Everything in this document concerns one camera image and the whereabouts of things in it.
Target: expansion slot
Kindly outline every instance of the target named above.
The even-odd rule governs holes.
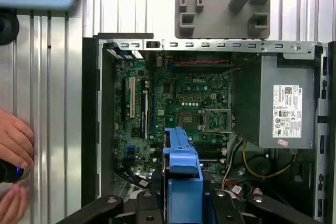
[[[147,139],[147,128],[148,128],[148,81],[142,81],[142,93],[141,93],[141,138]]]
[[[126,126],[126,79],[121,80],[121,122]]]
[[[137,88],[135,77],[130,78],[130,118],[135,118],[135,90]]]

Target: human hand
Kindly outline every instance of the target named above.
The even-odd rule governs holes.
[[[0,159],[33,168],[33,132],[20,119],[0,109]]]
[[[14,184],[0,200],[0,224],[16,224],[25,215],[28,206],[28,192]]]

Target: power supply label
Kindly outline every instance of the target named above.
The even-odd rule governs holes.
[[[301,137],[302,89],[298,85],[273,86],[273,137]]]

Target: motherboard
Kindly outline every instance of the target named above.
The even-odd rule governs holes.
[[[182,127],[201,166],[221,173],[232,132],[230,71],[175,72],[170,57],[115,65],[114,158],[134,172],[161,166],[165,127]]]

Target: blue plastic bracket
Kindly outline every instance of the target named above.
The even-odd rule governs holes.
[[[169,223],[202,223],[203,176],[197,151],[181,127],[165,131],[170,147],[164,148],[163,153],[169,155],[170,174],[187,175],[168,180]]]

